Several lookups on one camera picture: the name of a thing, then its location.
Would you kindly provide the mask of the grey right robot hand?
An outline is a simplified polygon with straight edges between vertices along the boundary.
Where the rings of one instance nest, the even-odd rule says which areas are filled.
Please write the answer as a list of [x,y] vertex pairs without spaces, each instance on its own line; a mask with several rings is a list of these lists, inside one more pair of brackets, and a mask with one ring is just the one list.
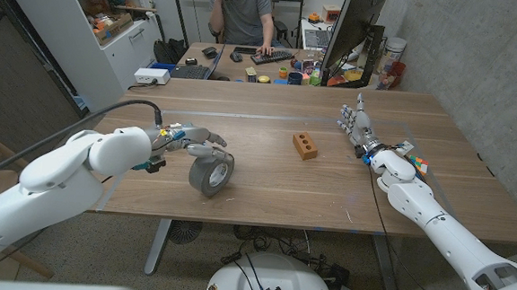
[[364,100],[361,93],[356,98],[356,108],[344,104],[340,111],[342,119],[337,123],[350,136],[350,142],[355,147],[356,158],[373,158],[377,153],[387,149],[372,130],[372,122],[364,111]]

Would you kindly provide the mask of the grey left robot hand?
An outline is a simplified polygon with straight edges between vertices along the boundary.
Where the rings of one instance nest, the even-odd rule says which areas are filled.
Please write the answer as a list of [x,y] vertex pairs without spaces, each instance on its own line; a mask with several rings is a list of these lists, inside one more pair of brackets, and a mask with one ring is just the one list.
[[164,152],[185,148],[189,155],[199,158],[211,157],[216,160],[233,162],[233,156],[223,149],[206,145],[206,142],[219,144],[223,147],[227,143],[221,136],[207,128],[195,127],[191,124],[170,124],[165,127],[153,127],[145,131],[152,140],[151,157],[144,163],[133,167],[133,170],[146,170],[150,173],[158,172],[165,162]]

